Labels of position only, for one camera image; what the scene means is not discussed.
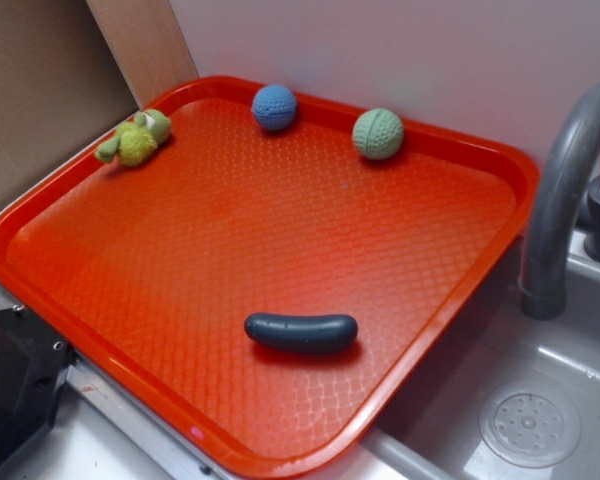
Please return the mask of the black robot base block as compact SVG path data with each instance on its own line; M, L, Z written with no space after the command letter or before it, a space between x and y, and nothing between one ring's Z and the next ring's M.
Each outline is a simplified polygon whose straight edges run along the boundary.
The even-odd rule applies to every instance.
M33 310L0 310L0 473L53 429L72 357Z

